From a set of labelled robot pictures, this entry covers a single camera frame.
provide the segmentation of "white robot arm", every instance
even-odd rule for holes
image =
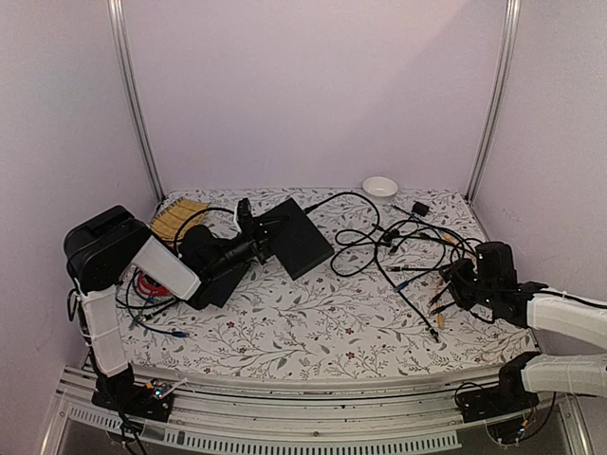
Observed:
[[[512,250],[501,242],[480,244],[476,253],[476,269],[470,259],[460,259],[440,272],[457,306],[471,311],[482,305],[491,310],[493,320],[556,332],[607,350],[607,302],[538,282],[518,284]],[[523,353],[500,369],[498,386],[462,392],[456,404],[465,421],[475,421],[536,406],[540,391],[607,397],[607,355]]]
[[[534,329],[567,335],[607,350],[607,302],[571,300],[566,293],[534,295],[527,305],[527,324]],[[562,391],[607,397],[607,355],[538,355],[522,371],[526,391]]]

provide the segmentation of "black plug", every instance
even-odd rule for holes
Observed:
[[[430,207],[426,204],[422,204],[421,202],[415,202],[414,207],[412,208],[412,212],[419,216],[426,216],[430,211]]]

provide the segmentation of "small black object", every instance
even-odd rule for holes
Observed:
[[[415,202],[414,207],[412,208],[412,212],[418,214],[419,216],[426,216],[430,211],[430,207],[426,204],[422,204],[421,202]]]
[[[292,280],[329,259],[335,251],[302,208],[288,198],[261,216],[286,217],[288,223],[269,240],[269,247]]]
[[[67,233],[67,272],[84,293],[107,289],[152,235],[127,209],[115,206]]]
[[[497,386],[481,390],[463,391],[455,397],[464,422],[476,422],[499,415],[526,410],[540,404],[537,393],[525,391],[521,371],[540,353],[522,353],[506,363],[499,373]]]

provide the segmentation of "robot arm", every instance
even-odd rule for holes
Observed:
[[[607,302],[581,299],[537,282],[518,284],[506,244],[478,245],[476,271],[470,259],[461,259],[441,275],[460,308],[471,311],[479,304],[491,310],[493,319],[557,332],[607,350]],[[500,369],[498,386],[462,392],[456,402],[468,422],[537,406],[540,391],[607,397],[607,355],[523,353]]]
[[[275,255],[296,280],[334,252],[290,198],[256,217],[248,199],[243,199],[235,221],[239,233],[231,239],[216,238],[205,226],[190,228],[178,255],[121,206],[67,234],[67,272],[75,285],[81,329],[99,377],[94,404],[161,421],[170,413],[169,389],[135,385],[122,349],[116,291],[120,277],[131,265],[200,310],[209,304],[223,306],[253,259],[263,264]],[[170,335],[187,336],[182,332]]]

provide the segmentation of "aluminum frame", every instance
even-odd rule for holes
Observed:
[[[138,369],[135,373],[138,382],[149,377]],[[411,381],[403,378],[401,382]],[[380,397],[352,390],[344,396],[308,393],[293,399],[288,393],[269,397],[266,391],[260,396],[259,390],[240,387],[234,389],[240,389],[237,394],[224,394],[219,391],[225,385],[202,385],[194,380],[175,391],[169,423],[133,420],[144,423],[143,441],[204,453],[435,453],[459,446],[458,430],[486,423],[463,423],[452,399],[458,385],[455,382],[427,392],[406,391],[403,384],[399,391]],[[42,455],[57,454],[69,419],[120,433],[115,412],[90,404],[94,390],[94,374],[88,367],[65,368],[47,419]],[[541,408],[549,406],[551,397],[552,393],[541,395]],[[558,403],[572,455],[593,455],[576,398],[560,395]],[[500,416],[487,423],[518,415]]]
[[[135,73],[133,71],[133,63],[131,61],[131,52],[129,50],[126,35],[122,0],[108,0],[108,6],[110,12],[110,22],[112,23],[112,32],[114,34],[114,44],[116,45],[116,53],[118,55],[118,62],[120,65],[120,73],[122,76],[122,81],[124,82],[124,90],[126,92],[126,98],[129,102],[131,117],[133,118],[133,123],[135,125],[135,132],[138,138],[139,148],[141,149],[143,165],[145,166],[145,172],[148,175],[154,197],[156,198],[157,202],[160,202],[164,199],[166,194],[162,188],[162,183],[160,182],[160,175],[156,166],[154,154],[152,153],[150,138],[145,127],[145,119],[143,118],[141,103],[139,102],[139,95],[135,82]]]
[[[510,71],[512,55],[514,54],[514,45],[516,42],[516,32],[519,24],[520,10],[520,0],[508,0],[506,6],[506,17],[504,20],[504,30],[502,32],[500,58],[497,72],[495,74],[493,91],[491,93],[491,103],[489,105],[485,127],[483,128],[483,134],[481,136],[481,144],[476,155],[474,167],[472,168],[472,175],[470,176],[468,189],[466,190],[465,197],[471,202],[471,204],[474,203],[474,199],[476,198],[481,185],[483,172],[487,166],[491,144],[495,135],[495,127],[497,125],[500,109],[504,100],[506,81]]]

